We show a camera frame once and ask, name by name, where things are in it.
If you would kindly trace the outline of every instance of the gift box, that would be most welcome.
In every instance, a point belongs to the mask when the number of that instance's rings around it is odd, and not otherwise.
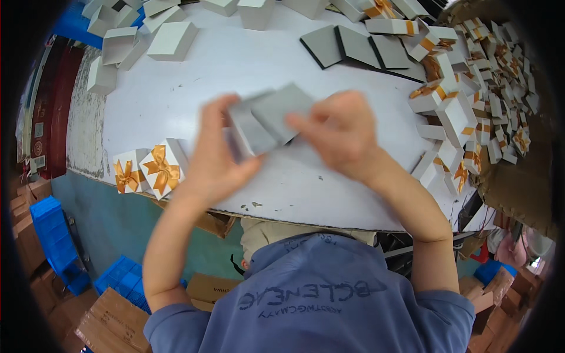
[[[151,189],[140,168],[140,162],[149,152],[149,149],[137,149],[114,156],[118,193],[136,193]]]
[[[490,119],[480,117],[477,121],[477,142],[486,146],[490,141]]]
[[[432,81],[410,94],[408,105],[414,113],[436,110],[447,97],[442,87],[443,80]]]
[[[438,158],[444,165],[444,172],[451,176],[455,175],[455,171],[457,170],[459,163],[463,161],[464,154],[465,150],[460,147],[453,146],[449,139],[441,141],[440,148],[437,152]]]
[[[86,31],[103,38],[109,29],[115,28],[116,18],[118,18],[116,10],[102,5],[92,15]]]
[[[332,5],[353,23],[367,18],[358,0],[332,0]]]
[[[440,143],[438,142],[431,150],[427,151],[412,172],[412,176],[430,193],[445,177],[444,166],[437,156],[439,147]]]
[[[418,34],[419,28],[416,21],[401,19],[371,19],[365,20],[367,31],[374,34]]]
[[[188,49],[198,34],[192,22],[164,23],[147,50],[147,56],[157,61],[184,61]]]
[[[282,0],[282,4],[293,9],[299,14],[314,20],[322,13],[322,11],[324,11],[325,7],[328,5],[328,0]]]
[[[498,144],[497,139],[492,139],[487,145],[487,150],[489,151],[489,160],[491,164],[497,164],[500,159],[502,159],[502,151]]]
[[[451,174],[445,175],[444,180],[445,180],[445,184],[447,185],[447,188],[449,189],[449,192],[453,196],[459,195],[463,190],[463,185],[465,185],[465,182],[467,181],[468,177],[469,177],[469,171],[463,164],[463,161],[461,161],[457,167],[457,171],[455,172],[455,175],[451,175]]]
[[[477,126],[477,118],[463,91],[449,94],[436,114],[451,143],[458,148],[465,146]]]
[[[274,150],[279,144],[251,113],[251,105],[275,93],[269,90],[242,99],[228,109],[232,121],[231,136],[237,146],[236,159],[244,160]]]
[[[161,200],[184,181],[188,161],[179,142],[166,138],[141,160],[140,167],[155,197]]]
[[[143,3],[143,11],[145,16],[151,17],[178,4],[180,0],[149,0]]]
[[[421,61],[440,42],[440,39],[429,31],[429,26],[418,18],[418,34],[402,37],[402,42],[408,55],[416,61]]]
[[[516,131],[512,140],[514,141],[514,148],[516,148],[516,151],[518,151],[522,157],[525,156],[532,141],[522,127],[518,128],[518,131]]]
[[[409,20],[413,20],[418,16],[429,16],[429,13],[418,2],[418,0],[391,0],[391,1]]]
[[[163,23],[180,22],[186,18],[184,11],[175,5],[167,10],[153,16],[145,17],[143,23],[151,33],[156,33]]]
[[[443,127],[438,125],[416,125],[418,135],[422,138],[444,141],[447,138]]]
[[[468,141],[465,144],[463,165],[471,174],[479,175],[481,173],[481,145],[476,141]]]

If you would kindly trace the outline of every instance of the gold ribbon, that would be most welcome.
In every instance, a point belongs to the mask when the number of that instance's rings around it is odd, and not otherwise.
[[[458,177],[461,177],[461,179],[459,180],[459,186],[457,187],[457,190],[459,191],[459,193],[461,193],[461,191],[463,190],[463,185],[465,185],[465,182],[467,181],[467,178],[469,177],[469,171],[463,165],[463,161],[461,161],[461,163],[459,163],[459,167],[457,168],[457,171],[455,172],[455,176],[453,177],[453,180],[457,179]]]
[[[180,179],[179,166],[170,165],[165,158],[165,152],[165,145],[155,145],[151,151],[154,160],[143,164],[149,169],[148,175],[158,173],[153,189],[159,190],[161,195],[166,185],[173,190],[179,184]]]
[[[366,8],[363,12],[371,18],[381,15],[383,12],[386,12],[389,16],[388,18],[396,18],[396,15],[392,11],[392,5],[388,2],[388,0],[375,0],[375,6]]]
[[[125,162],[125,171],[123,171],[120,160],[118,159],[118,162],[114,164],[114,170],[116,171],[116,186],[118,187],[118,192],[121,194],[125,194],[126,185],[129,185],[133,192],[137,191],[137,185],[145,180],[141,171],[132,172],[131,160]]]
[[[477,170],[479,171],[479,174],[481,173],[481,156],[479,156],[475,152],[466,151],[463,157],[465,159],[471,159],[473,163],[477,165]]]

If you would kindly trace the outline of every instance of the white gift box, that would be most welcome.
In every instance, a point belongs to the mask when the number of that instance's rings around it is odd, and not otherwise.
[[[358,0],[331,0],[331,3],[353,23],[367,18]]]
[[[459,164],[463,161],[464,154],[465,150],[453,146],[449,139],[441,141],[440,149],[437,152],[438,158],[444,165],[444,172],[452,176],[455,175]]]
[[[518,128],[518,131],[516,131],[512,137],[512,141],[514,142],[514,148],[522,157],[526,155],[526,152],[529,150],[529,145],[532,143],[522,127]]]
[[[402,42],[408,55],[416,61],[421,61],[440,42],[440,39],[429,31],[429,26],[418,18],[418,34],[414,36],[403,36]]]
[[[275,9],[275,0],[240,0],[237,9],[243,28],[265,30]]]
[[[251,105],[256,101],[275,93],[274,90],[262,92],[242,99],[228,108],[232,121],[232,138],[237,146],[236,156],[244,160],[274,150],[279,144],[251,113]]]
[[[328,6],[328,0],[282,0],[282,4],[293,9],[299,14],[314,20],[318,17],[325,7]]]
[[[175,138],[166,138],[143,158],[140,168],[155,197],[161,200],[184,181],[188,161],[179,142]]]
[[[116,89],[118,69],[114,65],[102,65],[99,56],[90,64],[86,90],[90,93],[106,95]]]
[[[149,0],[143,3],[143,11],[145,16],[151,17],[178,4],[180,0]]]
[[[200,0],[202,7],[208,11],[217,13],[224,17],[230,17],[237,11],[239,0]]]
[[[447,138],[458,148],[465,146],[477,126],[477,118],[465,94],[454,92],[436,109]]]
[[[463,155],[463,165],[469,173],[479,175],[481,172],[481,145],[476,141],[468,141],[465,144],[465,154]]]
[[[441,85],[442,81],[429,82],[410,94],[408,105],[414,113],[434,111],[440,106],[441,102],[447,97]]]
[[[439,148],[440,143],[436,143],[431,150],[424,154],[412,172],[412,176],[430,193],[434,191],[439,182],[445,177],[444,167],[437,156]]]
[[[369,19],[365,20],[369,33],[384,34],[418,34],[419,28],[416,21],[401,19]]]
[[[137,20],[139,13],[133,9],[130,5],[124,5],[118,12],[116,17],[116,22],[114,23],[115,28],[129,27],[132,23]]]
[[[114,176],[119,194],[151,189],[140,168],[140,162],[151,152],[137,149],[114,156]]]
[[[92,15],[86,31],[98,37],[104,37],[106,31],[115,28],[118,12],[106,5],[100,6]]]
[[[418,2],[418,0],[391,0],[409,20],[418,16],[429,16],[428,11]]]
[[[486,146],[490,141],[490,119],[477,118],[477,142]]]
[[[444,141],[447,138],[445,129],[438,125],[416,125],[418,135],[422,138]]]
[[[497,164],[498,161],[502,158],[502,151],[500,146],[498,145],[497,139],[490,140],[489,144],[487,145],[487,150],[489,151],[489,160],[491,164]]]
[[[163,23],[180,22],[186,18],[184,11],[175,5],[153,17],[145,17],[143,23],[151,33],[156,33]]]
[[[133,50],[137,27],[109,29],[102,41],[102,65],[121,63]]]
[[[147,56],[157,61],[182,62],[196,34],[198,28],[192,22],[163,23]]]

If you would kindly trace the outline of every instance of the blue plastic crate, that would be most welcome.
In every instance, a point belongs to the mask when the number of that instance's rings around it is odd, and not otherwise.
[[[102,295],[108,287],[113,288],[132,304],[151,315],[143,290],[142,273],[143,268],[140,264],[122,255],[94,282],[94,287],[98,295]],[[180,283],[184,288],[188,286],[188,282],[183,279]]]
[[[68,232],[61,203],[53,196],[29,207],[33,226],[41,242],[47,261],[59,276],[79,258]]]

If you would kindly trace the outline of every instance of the brown cardboard box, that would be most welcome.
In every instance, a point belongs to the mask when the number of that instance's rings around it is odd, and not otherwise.
[[[61,306],[57,306],[53,309],[47,317],[47,322],[59,342],[63,342],[65,337],[74,328]]]
[[[41,278],[36,278],[33,280],[30,287],[32,289],[33,296],[36,299],[37,305],[43,314],[48,317],[53,308],[55,308],[55,302],[47,288],[45,288],[43,281],[41,281]]]
[[[136,351],[149,352],[151,347],[143,334],[149,315],[130,303],[112,288],[96,300],[90,314]]]
[[[29,204],[35,204],[51,196],[51,181],[39,178],[37,181],[26,185],[23,194]]]
[[[30,216],[30,213],[29,213],[29,204],[28,204],[28,203],[24,203],[24,204],[21,205],[20,207],[14,209],[13,214],[14,214],[14,224],[18,224],[18,223],[21,222],[24,218],[26,218],[27,216]]]
[[[512,317],[518,312],[520,307],[520,300],[522,297],[514,289],[510,288],[504,298],[502,298],[502,303],[500,307],[504,310],[508,316]]]
[[[467,353],[484,353],[489,347],[494,337],[493,332],[489,328],[485,328],[480,335],[471,335]]]
[[[45,253],[37,238],[31,215],[14,227],[14,241],[24,272],[29,277],[45,261]]]
[[[214,304],[241,282],[195,273],[190,279],[186,291],[192,299]]]
[[[139,353],[122,341],[108,327],[104,326],[92,313],[87,312],[81,319],[75,334],[94,353]]]
[[[10,208],[12,210],[15,210],[16,208],[23,206],[24,203],[25,203],[25,197],[23,195],[20,195],[15,199],[13,199],[12,201],[10,201]]]

